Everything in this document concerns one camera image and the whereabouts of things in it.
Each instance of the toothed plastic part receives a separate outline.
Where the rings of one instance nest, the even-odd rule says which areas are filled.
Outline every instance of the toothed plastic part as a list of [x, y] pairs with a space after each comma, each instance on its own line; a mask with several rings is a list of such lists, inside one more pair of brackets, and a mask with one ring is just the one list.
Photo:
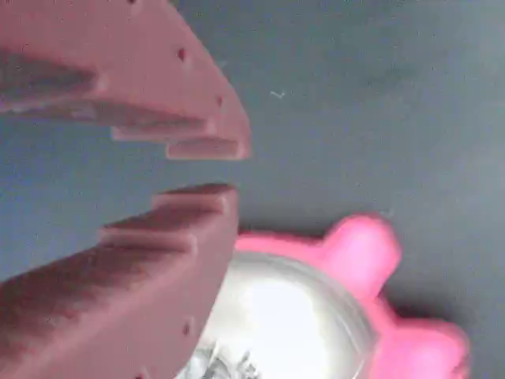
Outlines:
[[176, 376], [231, 259], [237, 197], [201, 186], [155, 203], [105, 226], [97, 246], [0, 285], [1, 379]]
[[249, 154], [237, 94], [167, 0], [0, 2], [0, 25], [0, 113], [112, 126], [169, 158]]
[[235, 249], [267, 253], [309, 265], [343, 286], [358, 301], [375, 334], [368, 379], [466, 379], [469, 342], [455, 325], [403, 320], [380, 293], [400, 261], [391, 227], [380, 218], [351, 216], [319, 240], [244, 234]]

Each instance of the small hole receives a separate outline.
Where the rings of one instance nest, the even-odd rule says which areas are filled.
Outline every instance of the small hole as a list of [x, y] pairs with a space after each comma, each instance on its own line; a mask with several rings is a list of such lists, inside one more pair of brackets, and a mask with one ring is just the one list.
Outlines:
[[188, 317], [184, 325], [182, 325], [182, 334], [184, 336], [191, 336], [195, 328], [195, 318]]
[[186, 50], [185, 49], [179, 49], [177, 50], [177, 57], [179, 58], [179, 60], [181, 62], [185, 62], [185, 60], [188, 58], [188, 55], [186, 53]]
[[143, 369], [135, 376], [135, 379], [149, 379], [149, 373], [146, 369]]
[[224, 99], [222, 96], [216, 96], [215, 97], [215, 102], [218, 104], [218, 107], [222, 107], [223, 106], [223, 102], [224, 102]]

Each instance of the plastic toy part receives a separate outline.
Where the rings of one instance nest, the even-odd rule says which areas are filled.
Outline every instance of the plastic toy part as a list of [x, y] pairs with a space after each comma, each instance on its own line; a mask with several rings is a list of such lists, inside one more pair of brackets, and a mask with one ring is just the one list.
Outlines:
[[384, 221], [353, 216], [322, 241], [242, 235], [235, 248], [198, 348], [178, 378], [468, 377], [462, 331], [399, 319], [380, 295], [400, 258]]
[[100, 243], [0, 285], [1, 379], [175, 377], [231, 259], [228, 186], [162, 193]]
[[0, 112], [113, 126], [174, 159], [242, 159], [249, 120], [167, 0], [0, 2]]

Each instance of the pink plastic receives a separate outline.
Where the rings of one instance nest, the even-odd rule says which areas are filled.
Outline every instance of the pink plastic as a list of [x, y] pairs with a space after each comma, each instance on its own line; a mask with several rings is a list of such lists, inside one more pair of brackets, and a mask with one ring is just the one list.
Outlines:
[[193, 353], [237, 236], [237, 196], [162, 193], [100, 243], [0, 284], [0, 379], [173, 378]]
[[175, 159], [242, 159], [237, 94], [167, 0], [0, 2], [0, 113], [113, 126]]
[[469, 344], [455, 325], [396, 317], [380, 291], [400, 261], [392, 229], [373, 216], [352, 216], [322, 241], [244, 234], [240, 251], [290, 257], [325, 272], [362, 305], [377, 333], [370, 379], [464, 379]]

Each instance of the blue-gray background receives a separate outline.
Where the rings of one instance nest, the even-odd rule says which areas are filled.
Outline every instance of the blue-gray background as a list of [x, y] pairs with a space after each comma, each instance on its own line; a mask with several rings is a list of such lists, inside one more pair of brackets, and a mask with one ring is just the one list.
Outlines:
[[107, 128], [2, 119], [0, 278], [90, 246], [152, 193], [233, 182], [245, 227], [319, 235], [382, 212], [405, 248], [395, 304], [458, 322], [475, 377], [502, 377], [505, 2], [178, 3], [249, 112], [254, 157], [169, 162]]

